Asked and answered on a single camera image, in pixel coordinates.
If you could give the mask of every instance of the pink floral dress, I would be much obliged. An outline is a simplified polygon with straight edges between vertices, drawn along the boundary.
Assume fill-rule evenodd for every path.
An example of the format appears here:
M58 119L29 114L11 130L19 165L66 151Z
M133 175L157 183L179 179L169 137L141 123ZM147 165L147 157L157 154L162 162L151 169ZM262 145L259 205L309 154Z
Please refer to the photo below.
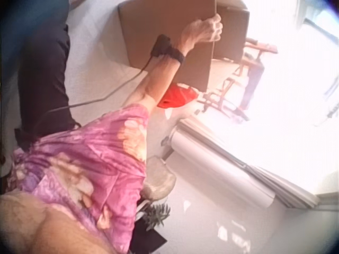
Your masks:
M148 118L133 104L16 150L8 191L33 194L126 253L146 176Z

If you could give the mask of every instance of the potted plant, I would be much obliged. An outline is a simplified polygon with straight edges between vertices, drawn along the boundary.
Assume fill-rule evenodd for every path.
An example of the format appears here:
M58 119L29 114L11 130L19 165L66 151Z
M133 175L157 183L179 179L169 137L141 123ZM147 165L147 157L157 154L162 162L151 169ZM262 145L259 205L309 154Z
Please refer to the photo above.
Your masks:
M151 230L155 226L164 225L164 220L170 215L171 208L167 204L150 205L144 210L142 218L147 224L147 229Z

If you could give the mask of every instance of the wrist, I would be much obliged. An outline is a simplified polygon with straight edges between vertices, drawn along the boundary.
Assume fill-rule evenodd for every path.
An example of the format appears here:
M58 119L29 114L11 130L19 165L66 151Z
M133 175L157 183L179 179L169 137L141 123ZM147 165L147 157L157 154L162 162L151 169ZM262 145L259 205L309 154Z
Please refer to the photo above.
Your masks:
M177 50L181 52L185 57L194 48L194 42L189 38L179 38L178 42L173 45Z

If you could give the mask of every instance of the cable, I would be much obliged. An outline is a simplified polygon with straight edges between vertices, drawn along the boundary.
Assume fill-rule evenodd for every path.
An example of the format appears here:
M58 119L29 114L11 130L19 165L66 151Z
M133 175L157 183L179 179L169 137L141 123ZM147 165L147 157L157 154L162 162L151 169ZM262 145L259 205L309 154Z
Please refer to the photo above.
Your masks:
M116 89L114 89L113 91L111 91L109 94L107 94L105 97L100 98L100 99L94 99L91 101L87 101L87 102L80 102L80 103L76 103L73 105L68 105L68 106L63 106L63 107L58 107L58 108L54 108L52 110L48 110L46 111L37 121L37 123L35 124L34 128L33 128L33 135L35 136L36 130L38 128L38 126L42 123L42 121L46 118L47 115L49 115L50 113L56 112L56 111L60 111L60 110L66 110L68 108L74 108L74 107L80 107L80 106L84 106L84 105L88 105L88 104L92 104L92 103L96 103L96 102L102 102L105 101L106 99L108 99L109 97L111 97L114 93L116 93L118 90L120 90L123 86L125 86L126 84L130 83L131 81L133 81L134 79L136 79L137 77L139 77L141 75L141 73L147 68L147 66L149 65L150 61L152 60L151 56L147 63L145 64L145 66L140 70L139 73L137 73L134 77L130 78L129 80L125 81L124 83L122 83L120 86L118 86Z

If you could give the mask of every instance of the red object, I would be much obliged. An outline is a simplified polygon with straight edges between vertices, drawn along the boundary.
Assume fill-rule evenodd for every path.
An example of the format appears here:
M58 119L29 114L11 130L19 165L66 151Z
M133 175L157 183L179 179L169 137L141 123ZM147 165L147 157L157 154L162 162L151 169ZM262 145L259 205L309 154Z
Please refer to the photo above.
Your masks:
M171 83L167 92L158 103L158 107L181 107L198 98L198 93L192 87L182 87L177 83Z

